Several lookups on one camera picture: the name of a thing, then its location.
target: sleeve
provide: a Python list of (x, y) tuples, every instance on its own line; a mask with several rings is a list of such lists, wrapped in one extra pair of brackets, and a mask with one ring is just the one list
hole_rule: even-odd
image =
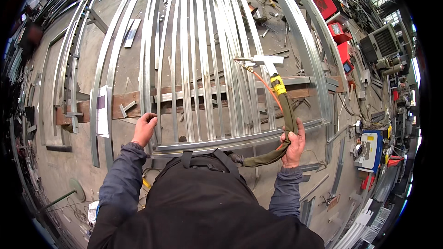
[(115, 230), (137, 212), (142, 185), (142, 166), (147, 155), (140, 145), (122, 145), (120, 156), (108, 171), (99, 191), (97, 222), (88, 248), (106, 248)]
[(302, 170), (296, 168), (281, 168), (275, 180), (274, 195), (271, 197), (269, 211), (277, 216), (300, 216), (299, 183), (302, 180)]

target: hand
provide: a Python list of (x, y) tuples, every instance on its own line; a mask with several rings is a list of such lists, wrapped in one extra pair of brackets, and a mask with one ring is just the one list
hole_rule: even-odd
[[(305, 132), (303, 127), (303, 122), (300, 118), (297, 118), (297, 135), (294, 132), (289, 132), (288, 138), (291, 141), (291, 144), (286, 150), (286, 154), (281, 158), (283, 161), (284, 168), (296, 168), (300, 163), (300, 157), (302, 156), (302, 152), (305, 146)], [(284, 142), (286, 139), (285, 134), (283, 133), (280, 136), (280, 142)]]
[(152, 135), (154, 127), (157, 125), (157, 115), (155, 113), (145, 113), (137, 120), (134, 138), (131, 142), (138, 143), (141, 147), (145, 147)]

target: apron strap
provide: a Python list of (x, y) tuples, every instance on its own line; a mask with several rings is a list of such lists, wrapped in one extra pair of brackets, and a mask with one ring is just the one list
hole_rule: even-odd
[(235, 165), (235, 163), (231, 160), (231, 158), (229, 158), (225, 153), (223, 153), (218, 148), (215, 149), (213, 154), (224, 164), (224, 166), (229, 170), (230, 174), (232, 174), (235, 178), (241, 180), (238, 168)]
[(192, 151), (183, 151), (182, 156), (182, 164), (183, 167), (189, 169), (189, 165), (191, 164)]

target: green round base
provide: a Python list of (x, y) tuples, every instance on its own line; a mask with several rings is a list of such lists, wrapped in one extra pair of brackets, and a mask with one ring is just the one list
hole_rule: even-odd
[(83, 191), (83, 188), (81, 188), (81, 185), (77, 180), (75, 180), (74, 178), (69, 179), (69, 187), (75, 190), (75, 196), (78, 200), (80, 200), (81, 202), (85, 201), (85, 192)]

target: olive green cable sleeve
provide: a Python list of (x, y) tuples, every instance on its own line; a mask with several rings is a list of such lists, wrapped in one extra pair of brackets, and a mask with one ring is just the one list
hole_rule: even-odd
[(291, 108), (291, 104), (289, 103), (287, 93), (286, 92), (281, 93), (278, 96), (278, 99), (283, 109), (286, 140), (283, 142), (282, 147), (278, 150), (274, 150), (267, 154), (260, 155), (257, 157), (245, 158), (243, 160), (243, 166), (253, 168), (256, 166), (266, 165), (278, 161), (281, 157), (283, 157), (286, 154), (286, 150), (289, 144), (291, 143), (288, 138), (289, 132), (294, 132), (295, 134), (297, 134), (297, 122), (296, 122), (297, 118), (294, 115), (294, 111)]

